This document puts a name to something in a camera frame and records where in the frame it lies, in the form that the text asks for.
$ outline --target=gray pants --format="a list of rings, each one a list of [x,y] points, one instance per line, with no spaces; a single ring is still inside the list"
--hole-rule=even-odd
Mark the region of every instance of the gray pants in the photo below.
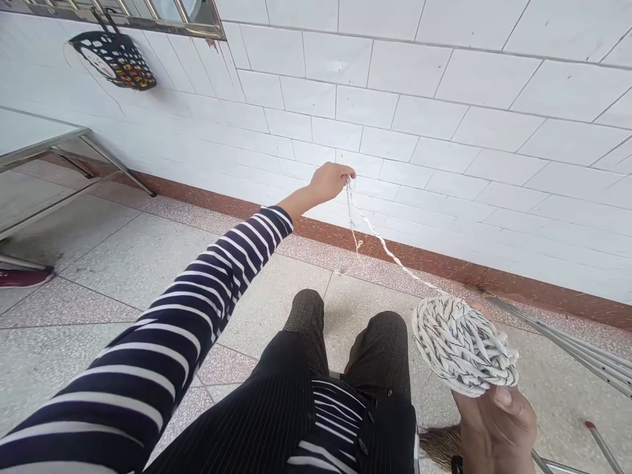
[[[310,367],[322,377],[329,376],[323,338],[325,304],[314,290],[301,290],[292,301],[292,310],[283,330],[304,334]],[[359,392],[377,394],[392,390],[410,402],[408,371],[408,331],[397,313],[383,311],[373,316],[355,338],[349,364],[341,379]]]

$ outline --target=navy and white striped shirt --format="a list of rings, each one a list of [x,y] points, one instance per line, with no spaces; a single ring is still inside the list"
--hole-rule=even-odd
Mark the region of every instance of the navy and white striped shirt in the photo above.
[[[211,346],[292,220],[279,207],[229,230],[75,379],[0,440],[0,473],[135,473],[147,459]],[[355,473],[365,408],[350,391],[313,381],[316,429],[289,472]]]

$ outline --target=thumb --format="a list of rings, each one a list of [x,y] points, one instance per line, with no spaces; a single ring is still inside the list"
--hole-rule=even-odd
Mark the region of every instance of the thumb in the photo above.
[[[490,395],[494,404],[511,415],[516,424],[523,425],[525,428],[535,425],[535,412],[517,387],[494,385],[490,389]]]

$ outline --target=striped sleeve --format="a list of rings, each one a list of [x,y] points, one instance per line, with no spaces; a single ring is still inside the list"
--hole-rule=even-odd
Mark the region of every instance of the striped sleeve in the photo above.
[[[262,207],[210,245],[87,370],[0,439],[0,473],[141,472],[237,301],[291,232],[283,209]]]

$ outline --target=right hand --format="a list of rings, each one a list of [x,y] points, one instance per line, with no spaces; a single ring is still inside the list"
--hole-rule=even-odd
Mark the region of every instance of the right hand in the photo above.
[[[469,302],[492,318],[478,303]],[[533,407],[517,387],[492,386],[478,398],[453,392],[461,413],[461,448],[466,474],[532,474],[537,437]]]
[[[328,161],[314,172],[307,189],[316,204],[322,204],[340,194],[348,178],[356,179],[353,168]]]

